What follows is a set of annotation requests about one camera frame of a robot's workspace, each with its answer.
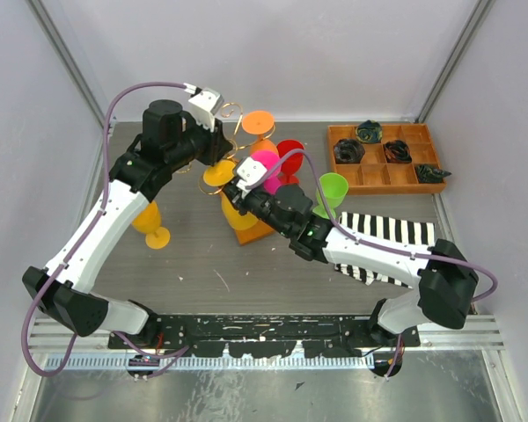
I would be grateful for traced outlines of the gold wire wine glass rack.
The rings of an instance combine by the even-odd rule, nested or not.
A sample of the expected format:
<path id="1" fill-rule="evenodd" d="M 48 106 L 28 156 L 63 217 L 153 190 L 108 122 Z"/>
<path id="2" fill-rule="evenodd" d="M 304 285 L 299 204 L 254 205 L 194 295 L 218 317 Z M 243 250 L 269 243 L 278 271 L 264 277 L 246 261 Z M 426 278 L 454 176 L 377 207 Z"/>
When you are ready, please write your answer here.
<path id="1" fill-rule="evenodd" d="M 271 136 L 275 131 L 275 118 L 272 113 L 262 110 L 244 114 L 243 107 L 234 102 L 222 105 L 220 114 L 224 118 L 229 118 L 233 114 L 238 116 L 233 134 L 229 139 L 232 152 L 227 153 L 223 159 L 203 172 L 198 179 L 198 189 L 206 196 L 216 196 L 220 199 L 221 210 L 226 222 L 233 230 L 238 243 L 244 246 L 270 236 L 273 230 L 254 215 L 248 212 L 241 214 L 226 196 L 224 188 L 235 187 L 239 182 L 237 168 L 242 161 L 242 158 L 238 157 L 241 150 L 252 154 L 258 150 L 267 149 L 265 147 L 267 143 L 270 146 L 268 150 L 275 152 L 275 147 L 271 142 Z"/>

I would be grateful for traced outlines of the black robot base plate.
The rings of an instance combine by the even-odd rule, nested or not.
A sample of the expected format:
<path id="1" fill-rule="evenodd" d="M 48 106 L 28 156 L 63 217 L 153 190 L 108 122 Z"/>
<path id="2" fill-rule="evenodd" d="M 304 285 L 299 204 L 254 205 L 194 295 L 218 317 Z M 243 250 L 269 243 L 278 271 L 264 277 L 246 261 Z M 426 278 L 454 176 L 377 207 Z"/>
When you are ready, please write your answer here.
<path id="1" fill-rule="evenodd" d="M 187 355 L 255 359 L 288 357 L 298 347 L 304 357 L 362 357 L 381 346 L 370 334 L 369 318 L 355 315 L 188 315 L 158 316 L 143 350 L 159 348 L 175 352 L 187 347 Z"/>

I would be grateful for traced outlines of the orange plastic wine glass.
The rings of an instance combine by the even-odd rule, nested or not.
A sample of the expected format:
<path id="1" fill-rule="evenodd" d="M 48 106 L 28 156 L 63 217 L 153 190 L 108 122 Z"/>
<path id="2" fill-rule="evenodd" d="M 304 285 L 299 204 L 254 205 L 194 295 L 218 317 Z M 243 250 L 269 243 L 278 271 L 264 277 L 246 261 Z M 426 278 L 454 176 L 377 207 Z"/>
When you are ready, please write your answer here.
<path id="1" fill-rule="evenodd" d="M 241 127 L 247 134 L 255 137 L 249 147 L 251 155 L 267 151 L 279 156 L 276 145 L 270 139 L 275 132 L 275 118 L 272 113 L 263 110 L 252 111 L 242 119 Z"/>

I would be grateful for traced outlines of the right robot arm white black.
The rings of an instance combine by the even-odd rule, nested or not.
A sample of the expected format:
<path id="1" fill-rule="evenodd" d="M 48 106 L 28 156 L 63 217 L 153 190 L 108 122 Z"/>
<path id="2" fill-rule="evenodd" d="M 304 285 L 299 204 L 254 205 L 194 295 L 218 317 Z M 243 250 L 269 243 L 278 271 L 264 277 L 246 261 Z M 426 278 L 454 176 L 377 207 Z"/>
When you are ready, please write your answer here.
<path id="1" fill-rule="evenodd" d="M 382 299 L 372 311 L 367 332 L 376 345 L 393 346 L 403 331 L 421 324 L 465 326 L 478 277 L 454 243 L 399 244 L 351 231 L 314 214 L 312 200 L 297 185 L 271 194 L 228 183 L 223 192 L 242 215 L 254 215 L 289 239 L 300 258 L 361 267 L 409 286 L 408 293 Z"/>

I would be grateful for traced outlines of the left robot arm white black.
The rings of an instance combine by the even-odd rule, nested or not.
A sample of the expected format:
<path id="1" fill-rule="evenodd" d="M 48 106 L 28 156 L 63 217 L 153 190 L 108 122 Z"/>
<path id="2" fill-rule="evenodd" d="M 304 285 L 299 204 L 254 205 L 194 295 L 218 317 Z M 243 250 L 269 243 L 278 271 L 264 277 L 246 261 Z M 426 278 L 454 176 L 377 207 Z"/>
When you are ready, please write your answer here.
<path id="1" fill-rule="evenodd" d="M 156 100 L 143 112 L 142 131 L 109 172 L 108 194 L 84 219 L 72 238 L 44 267 L 30 266 L 22 283 L 38 308 L 86 337 L 98 329 L 124 331 L 139 348 L 153 346 L 158 326 L 134 302 L 94 295 L 99 270 L 130 223 L 144 211 L 175 172 L 194 160 L 212 166 L 232 146 L 216 114 L 221 95 L 202 91 L 188 100 Z"/>

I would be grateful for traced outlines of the magenta plastic wine glass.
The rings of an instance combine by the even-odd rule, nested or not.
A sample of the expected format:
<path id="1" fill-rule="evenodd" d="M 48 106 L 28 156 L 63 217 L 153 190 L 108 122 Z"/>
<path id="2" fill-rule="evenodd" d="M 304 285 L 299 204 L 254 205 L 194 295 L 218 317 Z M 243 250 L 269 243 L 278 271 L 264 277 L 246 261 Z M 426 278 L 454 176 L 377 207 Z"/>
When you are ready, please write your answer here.
<path id="1" fill-rule="evenodd" d="M 270 150 L 258 150 L 251 154 L 251 158 L 263 164 L 267 170 L 272 169 L 280 161 L 280 157 Z M 261 184 L 268 193 L 275 194 L 281 187 L 278 174 L 279 170 L 276 170 Z"/>

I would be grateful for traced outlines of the yellow wine glass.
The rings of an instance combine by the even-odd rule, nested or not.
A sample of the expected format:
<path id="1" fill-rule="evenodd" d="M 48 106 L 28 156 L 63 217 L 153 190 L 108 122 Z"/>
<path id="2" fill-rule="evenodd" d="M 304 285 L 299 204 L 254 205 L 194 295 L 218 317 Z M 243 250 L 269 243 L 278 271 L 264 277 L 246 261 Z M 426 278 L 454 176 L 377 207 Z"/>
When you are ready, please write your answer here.
<path id="1" fill-rule="evenodd" d="M 156 201 L 152 201 L 131 225 L 137 232 L 145 235 L 145 243 L 153 250 L 163 249 L 171 240 L 169 229 L 162 226 L 162 216 Z"/>
<path id="2" fill-rule="evenodd" d="M 223 159 L 205 170 L 202 180 L 205 185 L 219 190 L 221 209 L 228 224 L 236 231 L 244 231 L 252 228 L 257 223 L 257 218 L 250 213 L 242 215 L 231 202 L 235 197 L 235 191 L 229 193 L 227 188 L 234 178 L 235 166 L 236 164 L 230 159 Z"/>

